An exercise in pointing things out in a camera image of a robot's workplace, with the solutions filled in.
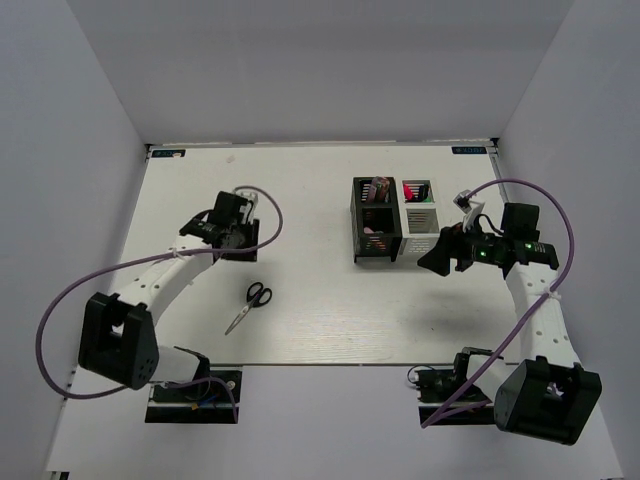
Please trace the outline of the pink cap black highlighter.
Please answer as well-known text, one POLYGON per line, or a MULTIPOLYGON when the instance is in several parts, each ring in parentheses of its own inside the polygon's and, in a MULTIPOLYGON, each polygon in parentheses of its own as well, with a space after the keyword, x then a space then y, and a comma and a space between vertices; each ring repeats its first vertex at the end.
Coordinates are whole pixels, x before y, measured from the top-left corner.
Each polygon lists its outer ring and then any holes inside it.
POLYGON ((404 193, 404 199, 407 203, 414 201, 414 193, 407 184, 403 185, 403 193, 404 193))

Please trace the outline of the pink patterned glue bottle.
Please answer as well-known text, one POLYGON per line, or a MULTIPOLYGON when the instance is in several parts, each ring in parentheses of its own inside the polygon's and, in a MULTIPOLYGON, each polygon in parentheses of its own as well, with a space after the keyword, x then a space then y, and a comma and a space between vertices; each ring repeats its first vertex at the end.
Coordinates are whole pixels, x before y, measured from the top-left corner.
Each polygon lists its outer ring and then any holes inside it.
POLYGON ((389 201, 389 191, 391 189, 391 180, 388 177, 376 176, 371 180, 369 185, 367 202, 368 203, 387 203, 389 201))

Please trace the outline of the orange cap black highlighter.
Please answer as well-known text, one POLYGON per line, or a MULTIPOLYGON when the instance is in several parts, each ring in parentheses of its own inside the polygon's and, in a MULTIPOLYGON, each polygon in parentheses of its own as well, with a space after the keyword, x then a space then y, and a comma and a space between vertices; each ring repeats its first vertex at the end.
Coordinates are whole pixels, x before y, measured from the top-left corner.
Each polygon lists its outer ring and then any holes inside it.
POLYGON ((429 186, 427 184, 422 184, 416 195, 416 201, 419 202, 419 197, 429 195, 429 186))

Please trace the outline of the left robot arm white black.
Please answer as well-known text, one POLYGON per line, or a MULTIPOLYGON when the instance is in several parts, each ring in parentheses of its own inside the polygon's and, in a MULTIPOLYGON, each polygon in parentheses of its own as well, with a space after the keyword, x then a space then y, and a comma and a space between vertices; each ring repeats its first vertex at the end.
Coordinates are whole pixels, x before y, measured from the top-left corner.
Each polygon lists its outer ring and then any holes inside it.
POLYGON ((167 382, 188 398, 205 396, 211 387, 209 360, 159 344, 155 327, 173 300, 218 259, 255 259, 244 250, 257 244, 257 203, 255 193, 219 193, 212 209, 179 230, 167 258, 111 295, 94 294, 85 307, 79 366, 132 390, 167 382))

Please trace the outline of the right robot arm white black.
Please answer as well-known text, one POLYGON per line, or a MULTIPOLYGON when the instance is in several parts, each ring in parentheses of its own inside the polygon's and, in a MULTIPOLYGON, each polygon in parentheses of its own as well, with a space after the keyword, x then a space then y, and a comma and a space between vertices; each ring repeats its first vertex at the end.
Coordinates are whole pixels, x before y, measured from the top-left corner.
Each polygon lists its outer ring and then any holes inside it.
POLYGON ((423 367, 409 374, 419 415, 430 425, 495 424, 499 430, 562 445, 579 439, 602 392, 600 377, 584 369, 568 336, 560 299, 555 248, 539 240, 539 209, 507 203, 499 227, 480 225, 484 204, 461 198, 461 222, 441 230, 418 261, 441 276, 473 264, 499 268, 524 326, 515 335, 521 358, 476 347, 456 354, 449 369, 423 367))

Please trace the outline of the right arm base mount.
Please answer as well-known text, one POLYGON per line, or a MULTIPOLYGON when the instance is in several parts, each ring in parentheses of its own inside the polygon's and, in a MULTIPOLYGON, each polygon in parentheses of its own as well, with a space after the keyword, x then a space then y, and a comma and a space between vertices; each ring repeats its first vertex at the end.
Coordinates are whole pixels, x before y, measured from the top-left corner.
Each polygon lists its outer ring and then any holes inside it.
MULTIPOLYGON (((449 366, 415 365, 407 371, 408 386, 417 392, 419 423, 424 423, 466 380, 469 359, 489 357, 490 350, 465 347, 449 366)), ((493 404, 475 385, 465 391, 450 407, 465 410, 443 418, 435 426, 494 425, 493 404)))

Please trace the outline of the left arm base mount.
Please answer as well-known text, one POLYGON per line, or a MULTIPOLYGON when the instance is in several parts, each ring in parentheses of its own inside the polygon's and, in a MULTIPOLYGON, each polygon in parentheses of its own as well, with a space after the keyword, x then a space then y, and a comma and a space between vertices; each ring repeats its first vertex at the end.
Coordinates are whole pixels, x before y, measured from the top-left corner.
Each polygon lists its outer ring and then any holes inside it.
POLYGON ((233 425, 240 410, 243 369, 210 368, 202 384, 182 388, 153 386, 146 407, 148 424, 233 425))

